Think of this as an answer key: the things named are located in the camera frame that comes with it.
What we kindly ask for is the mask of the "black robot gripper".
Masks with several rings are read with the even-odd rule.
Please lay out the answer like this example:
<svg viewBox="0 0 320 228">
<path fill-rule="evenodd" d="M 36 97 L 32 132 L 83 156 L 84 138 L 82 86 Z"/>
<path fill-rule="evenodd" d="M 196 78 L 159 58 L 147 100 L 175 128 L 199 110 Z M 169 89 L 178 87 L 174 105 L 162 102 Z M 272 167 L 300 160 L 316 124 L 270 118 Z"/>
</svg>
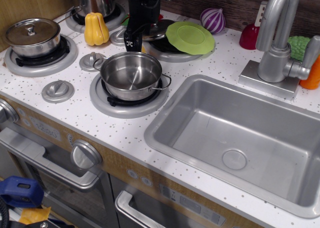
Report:
<svg viewBox="0 0 320 228">
<path fill-rule="evenodd" d="M 160 0 L 128 0 L 128 5 L 129 21 L 123 35 L 124 45 L 127 51 L 141 52 L 143 32 L 158 22 Z"/>
</svg>

